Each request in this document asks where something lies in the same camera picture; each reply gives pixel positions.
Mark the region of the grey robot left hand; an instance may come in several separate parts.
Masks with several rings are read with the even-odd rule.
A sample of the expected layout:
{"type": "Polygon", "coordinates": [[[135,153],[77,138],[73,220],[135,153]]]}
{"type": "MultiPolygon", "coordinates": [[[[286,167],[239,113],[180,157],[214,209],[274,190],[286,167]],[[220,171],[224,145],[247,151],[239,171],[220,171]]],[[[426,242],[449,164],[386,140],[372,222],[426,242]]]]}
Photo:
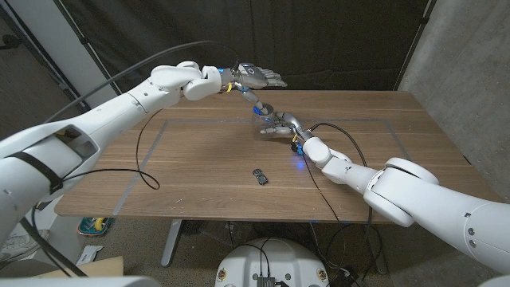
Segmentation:
{"type": "Polygon", "coordinates": [[[268,87],[287,87],[279,73],[271,69],[263,69],[252,63],[241,63],[232,70],[233,84],[241,92],[243,98],[252,103],[262,115],[268,115],[271,112],[263,104],[254,90],[268,87]]]}

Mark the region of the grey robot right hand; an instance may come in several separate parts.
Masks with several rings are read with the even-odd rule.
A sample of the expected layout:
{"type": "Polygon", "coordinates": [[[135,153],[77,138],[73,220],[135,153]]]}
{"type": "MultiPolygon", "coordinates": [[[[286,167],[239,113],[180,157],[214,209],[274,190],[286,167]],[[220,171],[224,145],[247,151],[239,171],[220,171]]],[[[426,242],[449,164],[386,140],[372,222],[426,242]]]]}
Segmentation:
{"type": "Polygon", "coordinates": [[[301,122],[289,112],[274,112],[264,118],[260,128],[255,129],[255,135],[263,139],[289,136],[293,134],[301,140],[309,140],[313,134],[301,124],[301,122]]]}

